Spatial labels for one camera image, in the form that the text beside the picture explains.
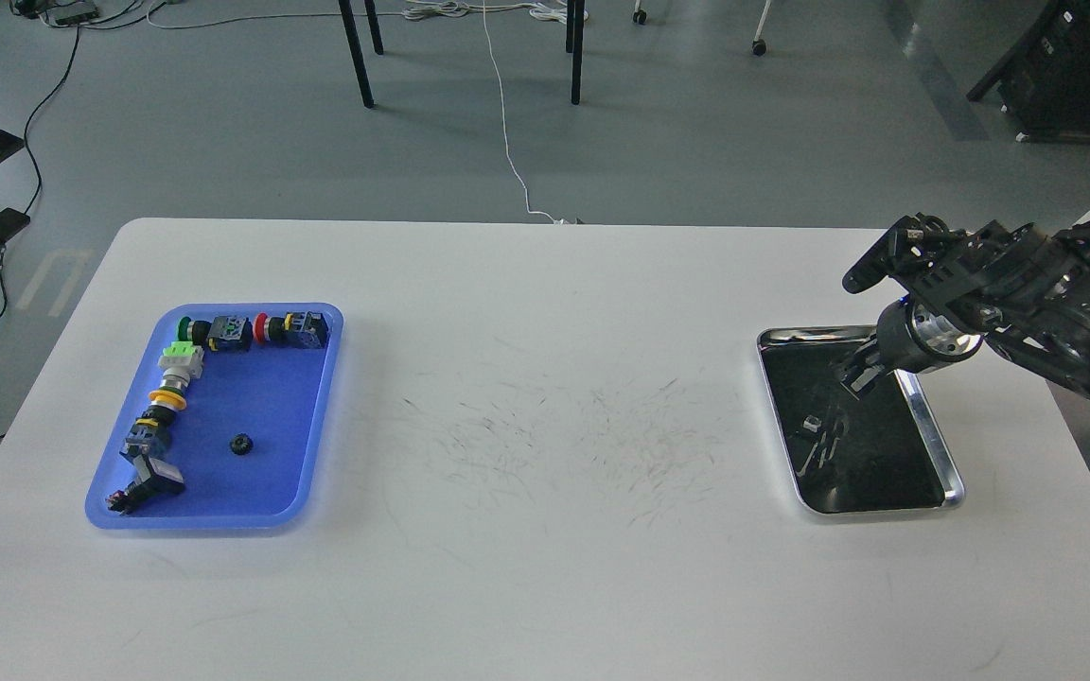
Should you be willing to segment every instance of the table leg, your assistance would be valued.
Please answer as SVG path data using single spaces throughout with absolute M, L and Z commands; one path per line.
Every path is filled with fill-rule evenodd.
M 566 53 L 574 52 L 574 0 L 566 0 Z
M 368 87 L 368 70 L 364 69 L 364 54 L 360 51 L 360 35 L 355 33 L 351 0 L 339 0 L 339 13 L 342 14 L 342 27 L 348 34 L 348 48 L 351 50 L 351 64 L 355 66 L 355 80 L 360 83 L 360 97 L 364 100 L 364 107 L 372 109 L 373 90 Z
M 364 13 L 368 14 L 368 33 L 373 34 L 373 52 L 385 53 L 385 45 L 382 44 L 382 26 L 376 25 L 376 5 L 373 0 L 364 0 Z
M 583 12 L 586 0 L 571 0 L 574 4 L 574 69 L 570 73 L 570 102 L 579 104 L 579 89 L 583 85 Z

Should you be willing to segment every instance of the white cord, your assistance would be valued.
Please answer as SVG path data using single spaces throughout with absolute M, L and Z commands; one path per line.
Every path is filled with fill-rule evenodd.
M 482 0 L 482 8 L 485 10 L 485 0 Z M 532 204 L 528 202 L 528 183 L 524 182 L 523 177 L 520 177 L 519 170 L 516 169 L 516 162 L 511 160 L 511 138 L 507 137 L 507 98 L 502 92 L 502 74 L 498 72 L 498 61 L 494 58 L 494 42 L 491 41 L 489 26 L 485 24 L 485 14 L 487 14 L 487 12 L 482 12 L 482 31 L 485 33 L 485 47 L 487 47 L 487 51 L 491 52 L 491 63 L 494 64 L 494 77 L 498 78 L 498 108 L 502 112 L 502 151 L 507 156 L 507 165 L 511 167 L 511 172 L 514 173 L 516 180 L 519 180 L 520 186 L 523 186 L 524 189 L 524 210 L 528 211 L 528 215 L 545 216 L 548 217 L 550 223 L 561 224 L 561 220 L 555 219 L 555 217 L 548 215 L 548 212 L 533 210 Z
M 555 0 L 562 8 L 554 8 L 548 3 L 509 3 L 509 4 L 487 4 L 482 0 L 479 8 L 470 3 L 438 3 L 435 0 L 405 0 L 412 4 L 411 8 L 402 10 L 402 16 L 407 21 L 419 22 L 431 17 L 463 17 L 472 13 L 485 14 L 494 12 L 510 12 L 512 10 L 528 10 L 528 15 L 540 22 L 561 22 L 566 23 L 566 1 Z M 583 13 L 586 21 L 589 14 Z
M 254 16 L 247 17 L 230 17 L 221 19 L 218 22 L 208 22 L 203 25 L 157 25 L 154 19 L 150 19 L 150 14 L 157 10 L 157 4 L 159 0 L 154 0 L 150 9 L 146 12 L 146 23 L 154 27 L 160 27 L 166 31 L 182 31 L 187 29 L 187 27 L 208 27 L 214 25 L 230 25 L 233 22 L 250 22 L 255 21 L 255 19 L 289 19 L 289 17 L 338 17 L 339 12 L 311 12 L 311 13 L 294 13 L 294 14 L 255 14 Z M 379 17 L 397 17 L 401 16 L 402 12 L 377 12 L 376 15 Z M 364 16 L 364 14 L 355 14 L 356 16 Z

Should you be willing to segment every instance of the black plastic part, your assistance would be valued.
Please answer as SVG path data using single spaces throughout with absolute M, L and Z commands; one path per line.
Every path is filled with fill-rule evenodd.
M 284 340 L 293 348 L 316 350 L 326 348 L 329 332 L 318 313 L 292 313 Z
M 264 325 L 264 336 L 268 337 L 268 344 L 276 345 L 277 348 L 283 348 L 289 344 L 289 341 L 284 338 L 284 319 L 283 318 L 267 318 L 263 323 Z
M 36 19 L 52 5 L 53 0 L 16 0 L 14 9 L 22 17 Z
M 190 340 L 193 345 L 199 345 L 205 348 L 208 345 L 208 329 L 211 328 L 211 324 L 204 321 L 203 319 L 196 319 L 196 321 L 187 325 L 190 327 Z
M 215 353 L 245 353 L 251 349 L 255 333 L 251 319 L 243 315 L 221 315 L 208 328 L 208 349 Z
M 242 454 L 250 453 L 251 449 L 255 447 L 255 441 L 251 440 L 251 437 L 246 433 L 239 433 L 230 440 L 230 451 L 234 452 L 239 457 Z
M 183 475 L 168 462 L 152 460 L 148 455 L 134 458 L 133 467 L 137 474 L 123 490 L 113 491 L 105 501 L 108 510 L 130 513 L 147 500 L 159 495 L 179 495 L 186 490 Z
M 58 4 L 48 12 L 49 21 L 56 25 L 80 25 L 99 16 L 99 8 L 90 0 L 74 0 L 73 3 Z
M 14 208 L 3 208 L 0 211 L 0 244 L 5 244 L 16 233 L 23 232 L 23 228 L 31 223 L 31 217 Z
M 174 423 L 177 415 L 177 412 L 170 409 L 170 406 L 149 405 L 142 413 L 142 418 L 153 418 L 159 422 L 160 426 L 170 427 L 170 424 Z
M 11 158 L 14 153 L 23 149 L 23 139 L 16 135 L 0 130 L 0 163 Z
M 120 455 L 125 461 L 137 457 L 161 457 L 170 448 L 170 431 L 165 426 L 149 426 L 146 423 L 134 423 L 125 436 L 125 445 L 120 449 Z

